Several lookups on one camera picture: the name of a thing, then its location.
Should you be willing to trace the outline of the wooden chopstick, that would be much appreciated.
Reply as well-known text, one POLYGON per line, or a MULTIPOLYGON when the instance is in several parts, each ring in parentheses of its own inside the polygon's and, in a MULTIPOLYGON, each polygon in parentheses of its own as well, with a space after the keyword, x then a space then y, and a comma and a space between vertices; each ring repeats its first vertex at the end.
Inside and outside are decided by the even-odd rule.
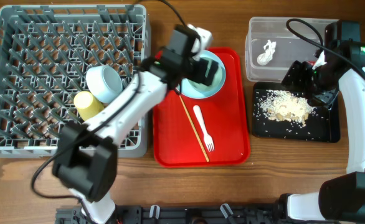
POLYGON ((194 125, 194 123, 193 123, 193 121, 192 121, 191 115, 190 115, 190 114, 189 114, 189 112, 188 112, 188 109, 187 109, 187 107, 186 107, 186 104, 185 104, 185 102, 184 102, 184 100, 183 100, 183 98, 182 98, 182 96, 181 96, 181 95, 179 95, 178 97, 179 97, 179 100, 180 100, 180 102, 181 102, 181 104, 182 104, 182 107, 184 108, 185 114, 186 114, 186 116, 187 116, 187 118, 188 118, 188 120, 189 120, 189 123, 190 123, 190 125, 191 125, 191 128, 192 128, 192 130, 194 131, 194 135, 195 135, 195 137, 196 137, 196 139, 197 139, 197 142, 198 142, 198 144, 199 144, 199 147, 201 148, 201 151, 202 151, 202 153, 203 153, 203 155, 204 155, 204 157, 205 157, 205 160, 206 160, 206 162, 210 162, 210 160, 209 160, 209 158, 208 158, 208 155, 207 155, 207 152, 206 152, 206 150, 204 149, 204 146, 203 146, 203 144, 202 144, 202 141, 201 141, 201 139, 200 139, 200 137, 199 137, 199 135, 198 135, 198 133, 197 133, 196 127, 195 127, 195 125, 194 125))

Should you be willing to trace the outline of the mint green bowl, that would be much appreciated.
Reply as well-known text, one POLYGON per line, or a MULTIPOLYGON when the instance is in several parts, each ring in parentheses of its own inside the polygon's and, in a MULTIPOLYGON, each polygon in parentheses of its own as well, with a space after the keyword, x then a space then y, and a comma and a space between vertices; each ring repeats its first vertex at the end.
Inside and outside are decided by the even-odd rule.
POLYGON ((224 85, 225 80, 215 78, 210 86, 195 83, 191 80, 182 81, 182 93, 189 98, 204 99, 215 95, 224 85))

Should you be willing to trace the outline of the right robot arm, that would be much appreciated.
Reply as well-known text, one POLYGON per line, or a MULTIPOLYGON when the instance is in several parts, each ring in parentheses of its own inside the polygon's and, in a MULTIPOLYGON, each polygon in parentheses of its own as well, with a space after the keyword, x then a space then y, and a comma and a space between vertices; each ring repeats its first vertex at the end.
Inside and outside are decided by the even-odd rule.
POLYGON ((349 156, 346 174, 324 182, 317 192, 283 194, 275 202, 277 222, 365 223, 365 43, 359 24, 326 26, 317 61, 294 62, 282 85, 298 90, 312 106, 328 106, 342 95, 346 108, 349 156))

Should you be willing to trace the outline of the small light blue bowl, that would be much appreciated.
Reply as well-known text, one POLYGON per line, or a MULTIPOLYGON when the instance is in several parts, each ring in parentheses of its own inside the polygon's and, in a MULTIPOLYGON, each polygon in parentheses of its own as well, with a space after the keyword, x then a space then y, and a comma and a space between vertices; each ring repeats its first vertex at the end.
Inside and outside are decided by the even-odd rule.
POLYGON ((102 103, 111 103, 123 91, 121 77, 109 65, 89 68, 86 83, 92 95, 102 103))

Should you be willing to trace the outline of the yellow plastic cup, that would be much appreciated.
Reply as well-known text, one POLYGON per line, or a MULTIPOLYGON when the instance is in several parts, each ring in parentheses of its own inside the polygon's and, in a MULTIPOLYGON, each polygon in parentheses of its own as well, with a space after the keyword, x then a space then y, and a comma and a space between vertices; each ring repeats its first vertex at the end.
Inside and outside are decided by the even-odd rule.
POLYGON ((96 116, 104 110, 104 105, 89 91, 78 92, 73 99, 73 103, 84 121, 96 116))

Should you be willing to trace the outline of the large light blue plate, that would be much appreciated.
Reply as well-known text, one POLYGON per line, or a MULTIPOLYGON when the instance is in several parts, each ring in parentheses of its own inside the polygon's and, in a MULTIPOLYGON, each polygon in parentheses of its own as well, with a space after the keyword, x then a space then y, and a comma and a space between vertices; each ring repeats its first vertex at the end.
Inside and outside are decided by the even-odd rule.
POLYGON ((188 79, 182 80, 182 92, 181 94, 192 99, 205 99, 215 95, 223 87, 226 79, 226 70, 222 60, 214 53, 204 50, 201 54, 201 58, 207 61, 213 61, 218 63, 218 70, 214 75, 212 85, 206 86, 192 82, 188 79))

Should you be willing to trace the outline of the white plastic wrapper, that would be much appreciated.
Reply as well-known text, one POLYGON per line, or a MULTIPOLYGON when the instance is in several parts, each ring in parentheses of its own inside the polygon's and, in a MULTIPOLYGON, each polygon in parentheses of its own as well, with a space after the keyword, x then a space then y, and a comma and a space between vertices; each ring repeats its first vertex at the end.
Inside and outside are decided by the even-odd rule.
POLYGON ((275 53, 277 43, 267 40, 267 43, 263 46, 264 53, 257 57, 257 63, 261 66, 267 65, 272 59, 275 53))

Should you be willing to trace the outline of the white plastic fork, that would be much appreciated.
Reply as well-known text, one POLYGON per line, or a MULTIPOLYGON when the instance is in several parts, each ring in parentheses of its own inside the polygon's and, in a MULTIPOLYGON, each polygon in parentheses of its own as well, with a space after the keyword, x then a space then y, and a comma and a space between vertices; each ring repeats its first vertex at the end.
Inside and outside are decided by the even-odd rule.
POLYGON ((213 152, 214 151, 214 142, 213 142, 213 139, 211 137, 211 135, 207 132, 207 128, 206 128, 206 125, 205 125, 205 122, 204 122, 204 117, 202 115, 202 111, 201 111, 201 108, 199 105, 194 105, 193 106, 193 111, 194 111, 194 114, 197 118, 197 121, 202 129, 202 133, 203 133, 203 139, 204 139, 204 143, 207 147, 207 150, 209 152, 213 152))

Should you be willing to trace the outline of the rice and food scraps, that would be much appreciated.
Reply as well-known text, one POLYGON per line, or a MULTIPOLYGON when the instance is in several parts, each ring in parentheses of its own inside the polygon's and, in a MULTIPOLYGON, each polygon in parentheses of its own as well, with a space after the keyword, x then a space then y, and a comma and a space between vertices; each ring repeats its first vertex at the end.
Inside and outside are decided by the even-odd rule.
POLYGON ((265 96, 258 97, 260 112, 270 121, 288 121, 306 126, 306 120, 315 114, 315 107, 307 99, 283 90, 266 90, 265 96))

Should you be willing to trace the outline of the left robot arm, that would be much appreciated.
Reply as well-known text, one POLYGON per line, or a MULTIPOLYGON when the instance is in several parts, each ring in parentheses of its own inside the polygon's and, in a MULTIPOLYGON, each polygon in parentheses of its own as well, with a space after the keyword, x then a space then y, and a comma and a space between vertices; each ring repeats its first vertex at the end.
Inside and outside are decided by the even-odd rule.
POLYGON ((176 25, 160 57, 144 59, 130 84, 104 110, 83 124, 63 127, 52 173, 79 200, 90 223, 115 221, 110 188, 116 178, 117 147, 128 131, 182 79, 212 83, 217 63, 200 56, 212 40, 208 30, 176 25))

